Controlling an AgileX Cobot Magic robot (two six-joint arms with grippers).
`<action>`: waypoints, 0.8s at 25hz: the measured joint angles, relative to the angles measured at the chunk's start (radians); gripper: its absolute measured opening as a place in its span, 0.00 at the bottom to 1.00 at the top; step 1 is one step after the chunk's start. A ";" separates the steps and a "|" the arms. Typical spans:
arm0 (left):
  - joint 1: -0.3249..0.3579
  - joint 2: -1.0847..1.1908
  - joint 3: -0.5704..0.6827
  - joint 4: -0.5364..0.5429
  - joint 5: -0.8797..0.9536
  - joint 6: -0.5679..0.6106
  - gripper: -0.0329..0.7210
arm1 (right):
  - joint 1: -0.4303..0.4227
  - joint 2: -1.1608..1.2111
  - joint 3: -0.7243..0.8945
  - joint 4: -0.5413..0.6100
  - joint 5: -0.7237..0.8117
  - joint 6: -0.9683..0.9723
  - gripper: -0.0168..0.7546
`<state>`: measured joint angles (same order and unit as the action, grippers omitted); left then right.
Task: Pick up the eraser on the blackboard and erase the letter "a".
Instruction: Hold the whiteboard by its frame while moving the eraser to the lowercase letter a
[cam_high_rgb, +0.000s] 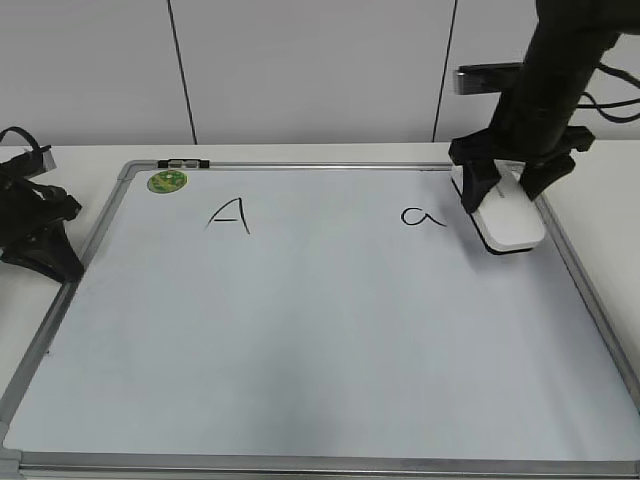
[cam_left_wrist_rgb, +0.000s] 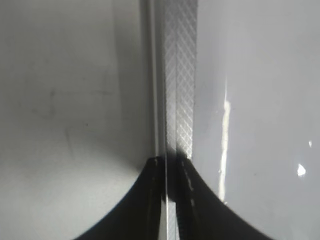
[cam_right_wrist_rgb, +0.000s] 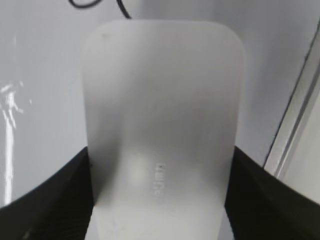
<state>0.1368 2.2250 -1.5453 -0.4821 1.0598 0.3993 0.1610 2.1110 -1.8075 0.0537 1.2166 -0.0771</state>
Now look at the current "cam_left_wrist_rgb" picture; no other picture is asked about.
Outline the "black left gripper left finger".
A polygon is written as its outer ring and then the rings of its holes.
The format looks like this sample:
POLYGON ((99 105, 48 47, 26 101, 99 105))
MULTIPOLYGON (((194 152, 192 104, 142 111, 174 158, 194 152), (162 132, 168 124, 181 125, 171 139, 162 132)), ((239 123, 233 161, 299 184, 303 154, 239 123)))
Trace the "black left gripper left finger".
POLYGON ((157 240, 159 237, 165 160, 146 161, 137 180, 121 201, 78 240, 157 240))

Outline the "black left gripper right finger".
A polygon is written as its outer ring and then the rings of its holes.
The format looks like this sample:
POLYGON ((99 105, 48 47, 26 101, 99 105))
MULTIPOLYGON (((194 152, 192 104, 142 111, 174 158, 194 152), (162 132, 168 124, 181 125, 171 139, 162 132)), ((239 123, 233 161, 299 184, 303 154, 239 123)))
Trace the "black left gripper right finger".
POLYGON ((262 240, 264 234, 228 208, 208 187, 191 161, 169 165, 168 196, 175 202, 181 240, 262 240))

